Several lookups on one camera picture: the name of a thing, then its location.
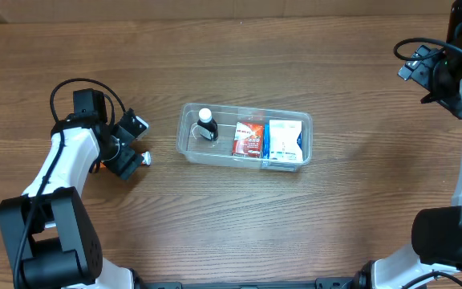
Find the clear plastic container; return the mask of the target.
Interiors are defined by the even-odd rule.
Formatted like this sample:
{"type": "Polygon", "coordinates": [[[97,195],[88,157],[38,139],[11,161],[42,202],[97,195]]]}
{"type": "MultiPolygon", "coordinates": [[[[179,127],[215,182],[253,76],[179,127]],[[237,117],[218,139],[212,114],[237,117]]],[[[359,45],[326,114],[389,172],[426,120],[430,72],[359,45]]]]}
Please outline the clear plastic container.
{"type": "Polygon", "coordinates": [[[177,151],[192,163],[289,172],[295,172],[309,163],[312,157],[312,145],[313,119],[305,112],[199,103],[187,103],[181,109],[176,139],[177,151]],[[202,108],[208,108],[217,122],[218,138],[215,141],[206,140],[199,133],[198,112],[202,108]],[[259,158],[239,157],[232,154],[237,122],[263,124],[265,133],[265,125],[270,120],[302,122],[302,162],[264,159],[263,147],[259,158]]]}

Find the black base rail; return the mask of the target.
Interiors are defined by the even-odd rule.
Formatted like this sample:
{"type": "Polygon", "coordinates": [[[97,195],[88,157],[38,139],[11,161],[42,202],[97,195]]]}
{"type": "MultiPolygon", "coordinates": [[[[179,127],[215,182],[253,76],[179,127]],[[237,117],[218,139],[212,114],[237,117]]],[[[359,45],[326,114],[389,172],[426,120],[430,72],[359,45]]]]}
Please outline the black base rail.
{"type": "Polygon", "coordinates": [[[321,277],[315,281],[279,281],[259,283],[142,283],[143,289],[353,289],[372,288],[370,280],[359,277],[321,277]]]}

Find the dark bottle white cap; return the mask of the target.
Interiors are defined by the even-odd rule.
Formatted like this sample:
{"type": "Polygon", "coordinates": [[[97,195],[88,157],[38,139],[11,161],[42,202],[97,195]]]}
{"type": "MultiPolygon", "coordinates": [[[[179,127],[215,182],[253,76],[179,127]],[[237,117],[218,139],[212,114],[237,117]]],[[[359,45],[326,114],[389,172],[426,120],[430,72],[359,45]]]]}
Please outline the dark bottle white cap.
{"type": "Polygon", "coordinates": [[[197,125],[199,133],[206,140],[215,141],[218,138],[217,122],[213,119],[213,114],[208,108],[202,108],[198,112],[199,120],[197,125]]]}

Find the white and blue box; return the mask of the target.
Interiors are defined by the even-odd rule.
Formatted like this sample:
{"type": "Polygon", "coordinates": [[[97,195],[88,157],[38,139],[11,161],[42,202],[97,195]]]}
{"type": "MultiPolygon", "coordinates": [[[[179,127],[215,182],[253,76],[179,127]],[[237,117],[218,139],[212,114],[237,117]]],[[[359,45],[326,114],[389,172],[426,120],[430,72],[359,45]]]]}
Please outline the white and blue box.
{"type": "Polygon", "coordinates": [[[270,120],[265,125],[263,158],[283,162],[302,162],[302,122],[270,120]]]}

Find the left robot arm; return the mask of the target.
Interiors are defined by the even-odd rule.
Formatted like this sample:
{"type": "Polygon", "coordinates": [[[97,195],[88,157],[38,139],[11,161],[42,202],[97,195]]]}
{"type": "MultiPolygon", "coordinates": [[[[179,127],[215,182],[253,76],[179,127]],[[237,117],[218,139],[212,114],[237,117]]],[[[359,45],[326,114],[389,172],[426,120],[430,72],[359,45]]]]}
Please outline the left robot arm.
{"type": "Polygon", "coordinates": [[[116,174],[128,179],[148,154],[130,143],[148,124],[133,111],[109,126],[100,116],[71,114],[55,123],[51,150],[19,197],[0,203],[0,230],[16,288],[143,288],[133,269],[104,258],[99,237],[81,201],[94,165],[124,160],[116,174]]]}

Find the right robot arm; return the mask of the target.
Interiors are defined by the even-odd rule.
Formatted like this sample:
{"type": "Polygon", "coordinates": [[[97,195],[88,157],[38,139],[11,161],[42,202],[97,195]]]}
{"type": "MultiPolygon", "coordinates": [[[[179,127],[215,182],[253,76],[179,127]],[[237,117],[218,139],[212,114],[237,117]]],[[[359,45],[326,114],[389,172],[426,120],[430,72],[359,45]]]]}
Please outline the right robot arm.
{"type": "MultiPolygon", "coordinates": [[[[462,120],[462,0],[451,7],[444,41],[404,39],[393,49],[404,65],[399,77],[428,90],[422,103],[438,103],[462,120]]],[[[438,278],[462,272],[462,149],[460,171],[451,204],[421,210],[411,228],[411,241],[394,254],[370,261],[356,273],[351,288],[424,288],[438,278]]]]}

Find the orange tablet tube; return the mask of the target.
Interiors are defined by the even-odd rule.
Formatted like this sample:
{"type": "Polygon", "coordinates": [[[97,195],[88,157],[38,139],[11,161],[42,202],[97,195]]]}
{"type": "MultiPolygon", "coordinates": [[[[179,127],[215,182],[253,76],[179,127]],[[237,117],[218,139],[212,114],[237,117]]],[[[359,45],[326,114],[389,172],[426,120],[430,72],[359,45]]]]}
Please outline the orange tablet tube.
{"type": "Polygon", "coordinates": [[[108,161],[101,161],[101,166],[115,171],[124,171],[131,167],[149,166],[152,163],[150,152],[135,153],[123,151],[108,161]]]}

